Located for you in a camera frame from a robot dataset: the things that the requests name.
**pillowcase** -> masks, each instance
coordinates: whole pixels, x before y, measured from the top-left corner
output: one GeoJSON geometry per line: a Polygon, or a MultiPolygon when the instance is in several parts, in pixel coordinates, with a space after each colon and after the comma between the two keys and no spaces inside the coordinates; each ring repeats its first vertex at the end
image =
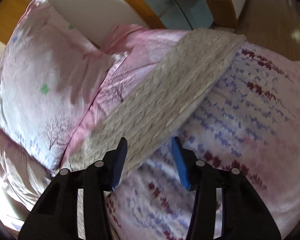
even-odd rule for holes
{"type": "Polygon", "coordinates": [[[30,211],[51,182],[49,171],[1,129],[0,178],[10,197],[30,211]]]}
{"type": "Polygon", "coordinates": [[[112,30],[100,49],[107,54],[128,51],[129,56],[118,68],[112,67],[108,71],[98,95],[73,134],[61,164],[82,145],[91,130],[98,129],[187,33],[150,30],[135,24],[118,25],[112,30]]]}
{"type": "Polygon", "coordinates": [[[107,71],[126,56],[105,54],[47,0],[33,0],[0,60],[0,128],[57,168],[107,71]]]}

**wrinkled fabric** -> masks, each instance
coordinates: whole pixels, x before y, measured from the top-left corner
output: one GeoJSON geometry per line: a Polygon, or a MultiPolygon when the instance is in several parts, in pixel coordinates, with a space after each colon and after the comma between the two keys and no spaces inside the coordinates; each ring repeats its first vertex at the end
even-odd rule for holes
{"type": "MultiPolygon", "coordinates": [[[[175,133],[213,167],[241,169],[282,238],[300,220],[300,63],[245,43],[175,133]]],[[[194,192],[181,185],[171,139],[106,199],[121,239],[186,239],[194,192]]],[[[215,236],[222,227],[221,199],[215,236]]]]}
{"type": "Polygon", "coordinates": [[[67,146],[62,164],[82,145],[90,131],[100,126],[187,33],[149,30],[138,25],[119,25],[114,28],[108,42],[100,49],[109,55],[121,51],[129,55],[120,66],[114,65],[109,69],[89,111],[67,146]]]}
{"type": "Polygon", "coordinates": [[[1,129],[0,177],[6,192],[28,210],[51,182],[49,172],[1,129]]]}
{"type": "Polygon", "coordinates": [[[108,70],[126,56],[105,54],[47,0],[32,1],[0,60],[0,128],[57,168],[108,70]]]}
{"type": "MultiPolygon", "coordinates": [[[[85,139],[84,134],[98,127],[164,57],[162,48],[168,52],[169,46],[186,34],[176,32],[164,41],[165,32],[171,32],[157,30],[160,35],[156,45],[155,30],[130,28],[115,29],[103,48],[108,54],[128,51],[130,55],[119,67],[109,69],[100,86],[101,94],[96,97],[99,103],[93,108],[97,100],[93,101],[86,121],[84,118],[77,128],[77,139],[73,136],[73,144],[67,148],[68,155],[85,139]],[[134,44],[143,47],[136,50],[134,44]],[[152,49],[162,54],[156,58],[151,55],[152,49]],[[143,55],[144,61],[138,61],[143,55]],[[127,74],[129,69],[136,75],[127,74]]],[[[214,167],[240,168],[266,203],[282,237],[296,225],[300,219],[300,62],[245,43],[230,68],[175,135],[184,148],[214,167]]],[[[0,147],[5,145],[7,141],[0,141],[0,147]]],[[[165,142],[106,199],[109,221],[120,239],[185,239],[194,193],[180,184],[170,145],[170,140],[165,142]]],[[[8,193],[31,209],[50,179],[40,173],[43,167],[35,166],[36,160],[15,158],[18,151],[11,146],[0,150],[4,163],[1,176],[8,193]]],[[[221,231],[221,217],[218,206],[216,235],[221,231]]]]}
{"type": "Polygon", "coordinates": [[[85,169],[125,137],[122,177],[128,176],[189,118],[244,41],[244,35],[209,29],[185,35],[60,169],[85,169]]]}

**gray knitted blanket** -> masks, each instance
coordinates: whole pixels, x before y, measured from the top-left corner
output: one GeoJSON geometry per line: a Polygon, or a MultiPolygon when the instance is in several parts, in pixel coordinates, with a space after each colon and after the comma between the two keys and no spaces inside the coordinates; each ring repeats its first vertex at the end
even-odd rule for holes
{"type": "Polygon", "coordinates": [[[62,168],[85,169],[125,137],[122,177],[128,176],[186,121],[244,41],[243,35],[207,29],[187,34],[62,168]]]}

